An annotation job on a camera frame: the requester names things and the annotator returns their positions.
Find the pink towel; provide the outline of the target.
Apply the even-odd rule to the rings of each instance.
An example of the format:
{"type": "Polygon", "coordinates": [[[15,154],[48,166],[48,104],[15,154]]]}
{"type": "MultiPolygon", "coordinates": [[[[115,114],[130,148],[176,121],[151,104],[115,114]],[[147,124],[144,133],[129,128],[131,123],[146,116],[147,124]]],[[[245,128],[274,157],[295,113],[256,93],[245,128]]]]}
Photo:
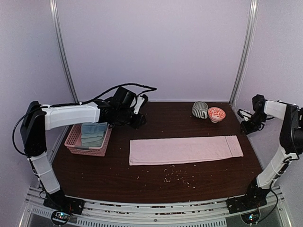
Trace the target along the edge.
{"type": "Polygon", "coordinates": [[[186,164],[243,156],[235,135],[131,140],[129,165],[186,164]]]}

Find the pink plastic basket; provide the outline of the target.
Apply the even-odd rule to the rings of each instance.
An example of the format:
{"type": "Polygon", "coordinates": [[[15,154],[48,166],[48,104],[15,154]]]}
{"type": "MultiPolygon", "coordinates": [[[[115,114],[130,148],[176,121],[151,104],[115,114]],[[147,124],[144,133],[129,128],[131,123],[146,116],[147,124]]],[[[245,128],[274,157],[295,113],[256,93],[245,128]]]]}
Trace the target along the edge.
{"type": "Polygon", "coordinates": [[[112,128],[108,126],[101,139],[101,146],[83,146],[81,142],[81,125],[76,124],[72,126],[64,145],[72,154],[104,157],[106,155],[111,132],[112,128]]]}

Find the green panda towel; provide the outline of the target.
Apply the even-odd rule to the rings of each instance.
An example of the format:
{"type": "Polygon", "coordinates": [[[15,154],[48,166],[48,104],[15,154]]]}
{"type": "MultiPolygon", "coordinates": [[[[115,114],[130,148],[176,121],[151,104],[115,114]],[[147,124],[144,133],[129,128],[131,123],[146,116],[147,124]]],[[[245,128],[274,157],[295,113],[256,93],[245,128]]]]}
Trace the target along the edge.
{"type": "Polygon", "coordinates": [[[104,140],[104,134],[95,137],[81,136],[81,145],[84,147],[101,147],[104,140]]]}

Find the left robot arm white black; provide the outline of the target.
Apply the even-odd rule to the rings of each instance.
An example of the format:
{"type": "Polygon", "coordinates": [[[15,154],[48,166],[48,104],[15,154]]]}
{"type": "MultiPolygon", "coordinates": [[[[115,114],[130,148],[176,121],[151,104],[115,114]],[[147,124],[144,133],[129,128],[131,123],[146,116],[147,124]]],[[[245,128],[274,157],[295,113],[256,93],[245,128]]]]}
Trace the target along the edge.
{"type": "Polygon", "coordinates": [[[118,86],[115,94],[106,100],[94,98],[77,104],[42,105],[30,103],[26,114],[17,121],[26,156],[36,172],[49,201],[58,210],[68,206],[61,186],[47,157],[45,132],[63,126],[82,123],[108,123],[110,126],[129,125],[138,129],[146,123],[140,113],[148,101],[146,94],[136,94],[118,86]]]}

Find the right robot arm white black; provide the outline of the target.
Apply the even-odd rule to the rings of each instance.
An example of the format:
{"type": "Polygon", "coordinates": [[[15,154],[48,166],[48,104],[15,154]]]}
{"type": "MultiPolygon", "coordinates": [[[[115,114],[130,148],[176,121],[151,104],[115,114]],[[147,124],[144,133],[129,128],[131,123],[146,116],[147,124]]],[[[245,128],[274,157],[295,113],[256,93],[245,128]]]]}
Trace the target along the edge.
{"type": "Polygon", "coordinates": [[[303,109],[295,104],[267,100],[263,95],[252,98],[254,113],[239,109],[237,114],[243,119],[241,132],[246,135],[261,131],[267,120],[279,119],[281,131],[277,151],[267,167],[255,177],[243,197],[246,208],[254,208],[261,198],[266,197],[274,182],[283,175],[293,161],[303,153],[303,109]]]}

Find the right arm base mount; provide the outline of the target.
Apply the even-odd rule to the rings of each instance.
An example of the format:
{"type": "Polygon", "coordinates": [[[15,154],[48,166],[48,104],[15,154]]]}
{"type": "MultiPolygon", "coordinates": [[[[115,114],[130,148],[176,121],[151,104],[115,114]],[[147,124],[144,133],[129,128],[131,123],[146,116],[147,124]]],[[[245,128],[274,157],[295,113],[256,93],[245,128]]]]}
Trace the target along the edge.
{"type": "Polygon", "coordinates": [[[266,200],[257,203],[249,203],[246,196],[229,197],[226,200],[229,214],[239,213],[241,220],[248,225],[257,224],[261,220],[260,207],[267,205],[266,200]]]}

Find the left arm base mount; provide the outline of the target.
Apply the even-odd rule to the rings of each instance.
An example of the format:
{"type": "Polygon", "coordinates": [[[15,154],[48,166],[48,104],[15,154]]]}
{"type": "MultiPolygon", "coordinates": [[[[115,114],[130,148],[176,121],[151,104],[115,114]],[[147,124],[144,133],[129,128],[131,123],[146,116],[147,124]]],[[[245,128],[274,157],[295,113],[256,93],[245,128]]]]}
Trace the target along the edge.
{"type": "Polygon", "coordinates": [[[74,215],[81,215],[85,201],[81,199],[67,197],[63,206],[57,205],[49,197],[44,199],[43,205],[52,208],[51,221],[56,226],[67,224],[74,215]]]}

